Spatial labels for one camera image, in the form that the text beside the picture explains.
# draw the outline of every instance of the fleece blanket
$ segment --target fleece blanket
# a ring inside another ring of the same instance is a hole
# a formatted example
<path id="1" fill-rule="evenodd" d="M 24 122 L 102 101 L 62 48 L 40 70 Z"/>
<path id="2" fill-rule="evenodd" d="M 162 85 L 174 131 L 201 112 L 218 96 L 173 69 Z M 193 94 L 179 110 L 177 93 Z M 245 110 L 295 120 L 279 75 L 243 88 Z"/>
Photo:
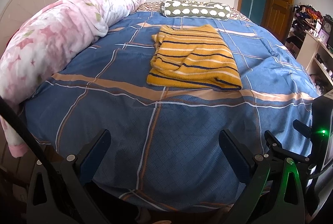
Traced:
<path id="1" fill-rule="evenodd" d="M 152 35 L 163 25 L 195 30 L 206 24 L 228 45 L 243 88 L 148 85 Z M 292 123 L 311 125 L 315 97 L 302 66 L 260 26 L 139 12 L 43 82 L 22 117 L 40 143 L 64 157 L 108 129 L 111 146 L 94 176 L 99 187 L 154 210 L 199 211 L 232 204 L 244 189 L 219 147 L 222 129 L 253 154 L 268 151 L 264 132 L 270 130 L 285 149 L 307 156 L 311 142 Z"/>
<path id="2" fill-rule="evenodd" d="M 24 23 L 0 59 L 0 96 L 15 110 L 36 88 L 79 52 L 104 37 L 109 26 L 135 12 L 145 0 L 59 0 Z M 6 123 L 8 147 L 20 157 L 27 146 Z"/>

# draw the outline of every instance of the screw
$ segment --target screw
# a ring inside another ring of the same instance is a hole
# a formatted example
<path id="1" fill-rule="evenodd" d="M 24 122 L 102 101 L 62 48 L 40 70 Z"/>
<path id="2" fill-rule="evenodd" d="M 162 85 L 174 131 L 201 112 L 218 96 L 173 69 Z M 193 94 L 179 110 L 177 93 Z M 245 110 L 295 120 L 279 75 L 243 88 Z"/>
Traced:
<path id="1" fill-rule="evenodd" d="M 261 154 L 256 154 L 256 155 L 254 156 L 254 158 L 255 158 L 257 161 L 262 161 L 262 160 L 264 160 L 264 158 L 262 157 Z"/>
<path id="2" fill-rule="evenodd" d="M 75 155 L 74 154 L 70 154 L 69 156 L 67 156 L 66 160 L 71 162 L 75 159 Z"/>
<path id="3" fill-rule="evenodd" d="M 294 163 L 294 160 L 292 160 L 290 157 L 288 157 L 287 158 L 287 163 L 292 165 Z"/>

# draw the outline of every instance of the pillow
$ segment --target pillow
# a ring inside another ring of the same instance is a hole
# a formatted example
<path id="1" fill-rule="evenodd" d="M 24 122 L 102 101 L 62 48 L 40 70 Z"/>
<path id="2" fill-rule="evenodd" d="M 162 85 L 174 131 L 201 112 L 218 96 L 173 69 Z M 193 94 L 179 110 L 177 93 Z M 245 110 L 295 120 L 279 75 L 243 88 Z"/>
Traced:
<path id="1" fill-rule="evenodd" d="M 231 15 L 231 7 L 219 2 L 163 0 L 160 10 L 165 17 L 206 17 L 227 21 Z"/>

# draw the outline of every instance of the yellow striped sweater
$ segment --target yellow striped sweater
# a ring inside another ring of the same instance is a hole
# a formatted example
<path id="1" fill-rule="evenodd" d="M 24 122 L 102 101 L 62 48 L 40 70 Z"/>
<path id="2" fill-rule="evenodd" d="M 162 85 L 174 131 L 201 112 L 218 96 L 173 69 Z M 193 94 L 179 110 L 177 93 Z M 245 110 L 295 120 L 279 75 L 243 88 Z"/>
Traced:
<path id="1" fill-rule="evenodd" d="M 193 29 L 163 25 L 152 38 L 156 52 L 148 84 L 223 91 L 242 88 L 234 57 L 211 25 Z"/>

